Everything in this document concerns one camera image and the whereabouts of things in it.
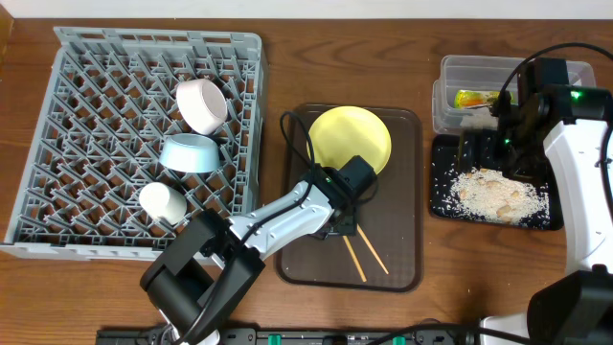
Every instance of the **black tray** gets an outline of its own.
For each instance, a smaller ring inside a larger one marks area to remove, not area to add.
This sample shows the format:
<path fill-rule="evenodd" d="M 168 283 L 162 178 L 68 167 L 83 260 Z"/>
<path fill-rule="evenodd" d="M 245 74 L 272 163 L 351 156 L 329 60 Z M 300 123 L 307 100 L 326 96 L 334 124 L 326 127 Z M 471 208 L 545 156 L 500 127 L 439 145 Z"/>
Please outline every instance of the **black tray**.
<path fill-rule="evenodd" d="M 430 170 L 430 214 L 435 217 L 446 219 L 462 219 L 473 222 L 503 225 L 485 221 L 484 219 L 473 219 L 469 216 L 460 214 L 458 211 L 453 210 L 455 203 L 449 205 L 452 206 L 451 210 L 447 210 L 446 206 L 448 204 L 443 202 L 443 200 L 448 196 L 451 180 L 458 176 L 457 172 L 449 171 L 458 153 L 459 141 L 460 137 L 455 135 L 438 135 L 434 138 L 432 143 L 433 165 Z M 525 223 L 526 227 L 532 229 L 559 230 L 564 225 L 564 220 L 562 218 L 556 180 L 552 174 L 548 177 L 547 187 L 541 188 L 541 191 L 549 194 L 549 223 L 543 224 L 543 219 L 539 218 L 545 215 L 544 211 L 535 213 L 529 218 L 523 218 L 520 222 Z"/>
<path fill-rule="evenodd" d="M 315 119 L 335 105 L 303 105 L 296 112 L 309 128 Z M 363 283 L 346 245 L 338 236 L 318 240 L 309 236 L 286 245 L 275 267 L 290 284 L 406 292 L 417 288 L 423 275 L 421 123 L 408 110 L 368 108 L 387 126 L 392 155 L 379 174 L 376 197 L 359 208 L 358 223 L 390 274 L 376 261 L 362 238 L 350 237 L 353 250 L 368 279 Z M 291 141 L 305 156 L 307 143 L 301 130 L 291 127 Z M 288 192 L 307 167 L 288 149 Z"/>

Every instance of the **brown tray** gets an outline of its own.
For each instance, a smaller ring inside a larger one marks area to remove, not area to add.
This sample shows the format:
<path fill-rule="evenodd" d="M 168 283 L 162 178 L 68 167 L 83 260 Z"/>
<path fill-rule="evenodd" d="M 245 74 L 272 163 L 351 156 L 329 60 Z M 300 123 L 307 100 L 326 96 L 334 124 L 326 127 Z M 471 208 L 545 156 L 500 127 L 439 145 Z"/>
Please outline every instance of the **brown tray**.
<path fill-rule="evenodd" d="M 336 105 L 306 104 L 296 112 L 306 127 Z M 353 250 L 368 279 L 363 283 L 343 239 L 302 237 L 277 254 L 275 267 L 290 284 L 357 288 L 392 292 L 411 291 L 423 275 L 421 123 L 409 110 L 369 108 L 387 126 L 392 137 L 390 161 L 379 174 L 376 197 L 358 211 L 358 223 L 390 274 L 376 261 L 359 236 L 350 237 Z M 305 135 L 290 127 L 290 140 L 307 156 Z M 307 167 L 287 148 L 285 191 L 297 183 Z"/>

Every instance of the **gray dish rack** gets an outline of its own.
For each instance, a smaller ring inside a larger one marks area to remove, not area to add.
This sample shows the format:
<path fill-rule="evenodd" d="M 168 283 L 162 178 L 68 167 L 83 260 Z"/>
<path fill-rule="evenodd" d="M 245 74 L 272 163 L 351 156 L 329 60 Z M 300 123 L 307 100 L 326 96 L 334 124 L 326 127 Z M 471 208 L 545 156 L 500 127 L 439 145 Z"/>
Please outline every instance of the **gray dish rack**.
<path fill-rule="evenodd" d="M 204 207 L 223 217 L 256 208 L 267 72 L 259 36 L 55 32 L 61 48 L 0 250 L 22 258 L 150 261 Z M 157 161 L 165 137 L 191 131 L 176 86 L 200 78 L 215 82 L 228 104 L 228 121 L 212 135 L 222 167 L 171 171 Z M 140 207 L 140 189 L 152 181 L 184 193 L 188 213 L 178 224 Z"/>

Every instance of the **clear plastic bin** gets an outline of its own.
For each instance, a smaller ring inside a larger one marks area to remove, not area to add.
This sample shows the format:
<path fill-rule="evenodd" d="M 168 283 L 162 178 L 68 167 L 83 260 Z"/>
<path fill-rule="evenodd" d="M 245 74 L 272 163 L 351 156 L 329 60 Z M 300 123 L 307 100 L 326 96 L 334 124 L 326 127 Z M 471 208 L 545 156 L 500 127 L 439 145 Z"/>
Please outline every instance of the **clear plastic bin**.
<path fill-rule="evenodd" d="M 460 134 L 463 129 L 496 128 L 496 121 L 476 125 L 466 116 L 475 116 L 483 109 L 453 107 L 459 90 L 497 91 L 513 69 L 523 60 L 520 57 L 446 56 L 441 61 L 441 77 L 432 88 L 432 124 L 439 134 Z M 573 85 L 596 86 L 594 70 L 589 63 L 567 61 L 569 81 Z M 517 99 L 517 78 L 507 88 Z"/>

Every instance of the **green light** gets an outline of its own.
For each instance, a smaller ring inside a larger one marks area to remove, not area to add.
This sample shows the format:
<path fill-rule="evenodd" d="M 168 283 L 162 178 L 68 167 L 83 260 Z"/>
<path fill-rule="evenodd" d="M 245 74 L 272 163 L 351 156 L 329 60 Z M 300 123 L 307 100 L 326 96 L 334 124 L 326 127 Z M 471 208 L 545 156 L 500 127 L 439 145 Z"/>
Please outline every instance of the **green light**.
<path fill-rule="evenodd" d="M 581 95 L 583 95 L 583 93 L 578 92 L 578 91 L 571 91 L 571 97 L 574 98 L 575 100 L 578 100 L 579 97 L 581 97 Z"/>

